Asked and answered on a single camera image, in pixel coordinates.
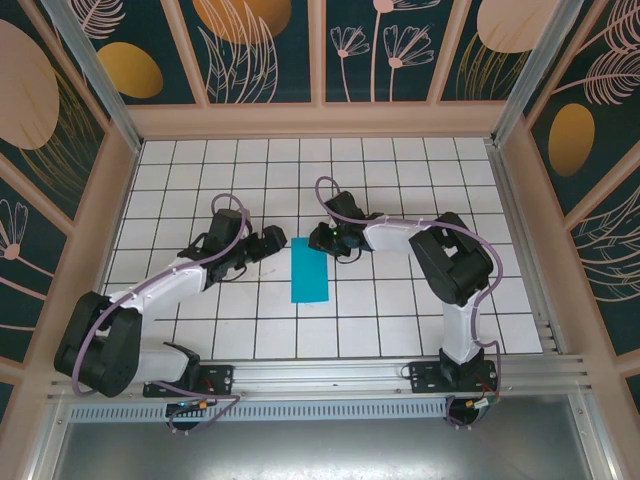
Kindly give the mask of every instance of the white grid floor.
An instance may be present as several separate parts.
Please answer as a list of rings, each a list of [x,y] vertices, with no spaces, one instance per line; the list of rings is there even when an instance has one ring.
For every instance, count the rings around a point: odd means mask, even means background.
[[[147,142],[106,291],[159,272],[207,231],[210,202],[220,192],[231,190],[240,198],[254,230],[275,224],[289,239],[308,236],[327,221],[313,190],[320,175],[332,175],[365,212],[425,219],[445,211],[460,214],[496,246],[505,264],[502,284],[481,306],[481,339],[499,339],[507,354],[542,352],[479,138]],[[325,194],[329,198],[331,189]],[[188,299],[145,334],[184,345],[204,359],[437,354],[442,306],[415,258],[363,252],[352,265],[329,258],[329,301],[296,305],[290,300],[290,254],[285,248],[250,265],[238,281]]]

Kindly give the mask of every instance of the black bracket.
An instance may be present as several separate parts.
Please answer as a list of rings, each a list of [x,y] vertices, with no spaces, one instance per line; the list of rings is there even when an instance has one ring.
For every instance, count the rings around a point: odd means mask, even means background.
[[[184,389],[181,382],[169,383],[169,385]],[[201,365],[200,376],[191,391],[195,394],[230,395],[232,385],[233,365]],[[145,384],[142,390],[142,396],[145,398],[164,398],[183,397],[184,395],[149,383]]]
[[[411,362],[407,365],[413,393],[454,393],[454,392],[482,392],[482,382],[479,376],[492,389],[498,387],[496,366],[491,360],[483,360],[477,366],[474,375],[460,378],[457,385],[451,384],[441,372],[441,362]]]

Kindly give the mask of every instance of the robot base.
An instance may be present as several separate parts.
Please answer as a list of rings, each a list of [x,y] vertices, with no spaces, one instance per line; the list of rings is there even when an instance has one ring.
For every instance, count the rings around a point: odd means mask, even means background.
[[[482,382],[494,390],[497,388],[495,363],[484,359],[483,350],[464,365],[456,365],[458,375],[455,381],[443,374],[443,371],[451,371],[450,363],[453,362],[440,349],[440,360],[408,364],[411,391],[413,393],[482,393]]]
[[[193,388],[187,388],[181,382],[169,383],[177,388],[189,390],[194,393],[230,395],[231,386],[233,384],[233,366],[232,365],[203,365],[200,366],[198,380]],[[142,391],[145,398],[167,398],[167,397],[183,397],[179,393],[168,391],[162,387],[147,383]]]

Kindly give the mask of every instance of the blue cloth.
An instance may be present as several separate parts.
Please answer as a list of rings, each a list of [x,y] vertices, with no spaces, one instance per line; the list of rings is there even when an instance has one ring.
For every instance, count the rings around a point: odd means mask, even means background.
[[[309,239],[291,240],[291,302],[329,301],[327,254],[309,248]]]

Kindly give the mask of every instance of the white tile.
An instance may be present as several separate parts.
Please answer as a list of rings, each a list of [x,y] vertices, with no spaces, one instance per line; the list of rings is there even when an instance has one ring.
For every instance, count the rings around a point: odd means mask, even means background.
[[[415,315],[411,280],[376,280],[378,315]]]
[[[157,220],[125,220],[118,248],[151,248],[156,234]]]
[[[395,160],[390,138],[363,138],[365,160]]]
[[[368,187],[394,187],[398,185],[395,162],[365,163],[364,172]]]
[[[158,218],[164,192],[133,192],[129,207],[128,218]]]
[[[464,185],[459,162],[429,162],[434,185]]]
[[[202,165],[171,165],[167,190],[196,190]]]
[[[478,235],[491,243],[512,243],[504,215],[474,215]]]
[[[193,218],[196,208],[197,190],[169,190],[164,195],[160,216]]]
[[[244,208],[249,210],[252,217],[264,215],[264,190],[234,188],[232,193],[242,202]]]
[[[331,198],[330,188],[321,188],[320,196],[326,201]],[[325,215],[323,221],[328,222],[328,214],[316,197],[315,188],[300,189],[300,215]]]
[[[425,138],[424,145],[427,148],[427,158],[429,160],[458,159],[453,138]]]
[[[413,270],[413,276],[419,278],[421,272]],[[442,315],[442,300],[440,300],[426,280],[414,280],[413,287],[416,291],[416,304],[418,305],[418,315]]]
[[[145,142],[140,163],[171,163],[175,144],[173,140]]]
[[[238,140],[236,162],[266,162],[268,145],[266,139]]]
[[[297,163],[270,163],[267,166],[267,188],[297,187]]]
[[[202,168],[202,180],[200,188],[218,188],[221,190],[231,190],[231,182],[233,181],[233,165],[225,164],[209,164]],[[262,176],[262,185],[264,186],[264,175]]]
[[[269,140],[269,161],[297,162],[299,144],[300,140],[297,138],[276,138]]]
[[[495,315],[480,315],[476,322],[476,331],[478,332],[478,340],[484,344],[497,341],[500,345],[500,352],[504,352],[504,344],[500,336],[500,327],[498,327],[498,319]],[[495,354],[496,347],[485,347],[485,353]]]
[[[201,233],[208,232],[209,226],[211,226],[211,216],[209,216],[209,218],[194,219],[193,227],[191,228],[191,237],[189,238],[189,243],[193,242]]]
[[[502,260],[502,267],[504,268],[503,275],[506,277],[519,277],[522,275],[513,245],[495,245],[493,248],[496,249],[500,260]],[[495,260],[492,259],[492,261],[494,263],[492,276],[496,276],[498,274],[498,267],[495,265]]]
[[[298,190],[267,190],[264,214],[273,217],[298,215]]]
[[[291,282],[261,282],[258,318],[295,318],[291,303]]]
[[[220,285],[218,318],[256,318],[257,302],[257,283],[223,283]]]
[[[267,164],[236,164],[233,188],[264,188],[267,181]]]
[[[329,282],[329,300],[326,302],[298,303],[298,317],[335,317],[336,283]]]
[[[542,353],[533,315],[499,315],[506,353]]]
[[[255,320],[218,320],[213,358],[253,358],[255,332]]]
[[[362,160],[362,140],[359,138],[332,138],[331,159],[334,162]]]
[[[180,252],[181,249],[171,248],[166,250],[154,250],[151,253],[151,262],[149,263],[149,270],[147,272],[147,277],[151,275],[156,275],[167,269],[169,264],[171,264]]]
[[[229,190],[199,190],[198,198],[196,200],[195,216],[200,218],[211,218],[213,212],[211,211],[211,202],[213,199],[221,193],[229,193]],[[215,205],[216,210],[220,208],[229,208],[231,205],[231,199],[220,198]]]
[[[174,343],[193,350],[202,359],[211,358],[215,320],[193,320],[176,322]]]
[[[173,163],[202,163],[206,146],[206,140],[178,140]]]
[[[502,202],[496,187],[467,187],[473,213],[501,213]]]
[[[380,349],[383,357],[421,355],[420,333],[416,317],[384,317],[380,326]]]
[[[373,252],[376,279],[411,278],[409,256],[399,252]]]
[[[331,140],[328,138],[303,138],[300,140],[301,162],[330,162]]]
[[[367,188],[369,211],[387,215],[402,215],[400,189],[398,187]]]
[[[329,162],[307,162],[300,164],[300,186],[315,187],[316,181],[320,177],[331,177],[331,163]]]
[[[341,188],[364,187],[364,164],[361,162],[335,162],[332,176]]]
[[[256,358],[295,358],[296,319],[258,320]]]
[[[528,313],[531,311],[529,297],[522,278],[503,278],[493,291],[498,313]]]
[[[460,160],[486,160],[489,158],[482,138],[456,137],[456,147]]]
[[[371,280],[373,279],[373,267],[371,265],[371,254],[362,252],[359,260],[353,261],[358,256],[358,251],[351,250],[349,258],[340,258],[340,263],[336,265],[336,278],[338,280]]]
[[[191,218],[167,218],[158,223],[153,248],[186,248],[191,237]]]
[[[147,324],[142,332],[144,340],[154,340],[160,343],[173,342],[175,321],[156,321]]]
[[[260,261],[260,280],[291,280],[291,249],[283,248],[278,253]]]
[[[431,187],[401,187],[402,209],[405,214],[428,215],[437,213]]]
[[[458,214],[471,212],[467,190],[464,187],[434,187],[433,193],[440,215],[445,212]]]
[[[367,315],[376,315],[376,299],[373,290],[373,281],[339,281],[338,316],[364,317]]]
[[[431,185],[429,164],[427,162],[398,162],[397,166],[401,186]]]
[[[164,190],[167,186],[169,168],[169,165],[141,165],[133,189]]]
[[[311,235],[311,232],[318,226],[318,223],[329,221],[329,217],[317,216],[317,217],[300,217],[300,226],[298,230],[298,237],[308,237]]]
[[[179,319],[208,319],[215,320],[218,310],[220,285],[212,285],[204,292],[192,295],[180,302]]]
[[[338,355],[338,328],[335,318],[298,320],[298,357],[333,358]]]
[[[438,355],[444,341],[444,317],[441,315],[419,317],[418,321],[424,355]]]
[[[137,283],[144,279],[150,250],[118,250],[113,258],[109,283]]]
[[[204,163],[234,163],[237,148],[237,140],[209,140]]]
[[[394,138],[396,160],[426,160],[421,138]]]
[[[291,246],[291,239],[298,236],[298,217],[264,217],[264,227],[276,225],[284,231],[287,245]]]
[[[491,164],[489,162],[480,161],[463,161],[460,162],[464,181],[467,185],[495,185]]]
[[[378,321],[375,318],[339,318],[341,357],[379,357]]]

